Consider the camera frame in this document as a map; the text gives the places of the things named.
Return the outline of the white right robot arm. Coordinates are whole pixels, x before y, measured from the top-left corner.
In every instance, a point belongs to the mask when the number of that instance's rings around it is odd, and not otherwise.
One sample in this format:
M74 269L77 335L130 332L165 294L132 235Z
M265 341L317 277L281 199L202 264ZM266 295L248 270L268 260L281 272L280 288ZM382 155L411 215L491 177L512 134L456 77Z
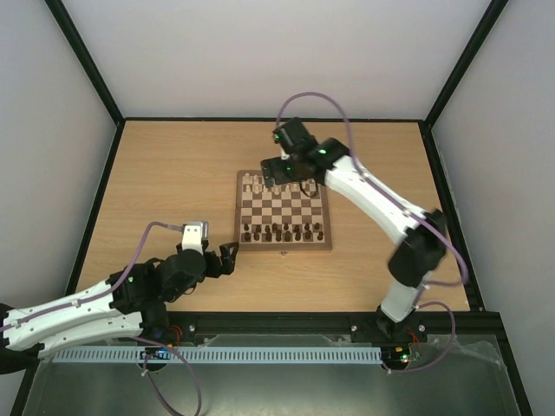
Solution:
M341 141L318 141L298 118L273 131L279 156L240 170L236 182L235 238L249 251L330 250L327 193L336 192L379 225L395 246L393 277L375 326L386 339L408 330L424 281L446 255L446 219L400 197L365 169Z

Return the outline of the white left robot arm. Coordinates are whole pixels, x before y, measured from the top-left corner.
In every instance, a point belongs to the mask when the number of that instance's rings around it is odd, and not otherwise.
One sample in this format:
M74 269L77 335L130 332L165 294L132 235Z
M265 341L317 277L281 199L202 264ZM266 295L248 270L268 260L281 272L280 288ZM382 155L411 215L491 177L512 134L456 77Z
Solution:
M29 309L1 307L1 372L11 374L65 348L139 336L174 341L167 304L206 278L229 275L235 256L183 250L153 257L72 296Z

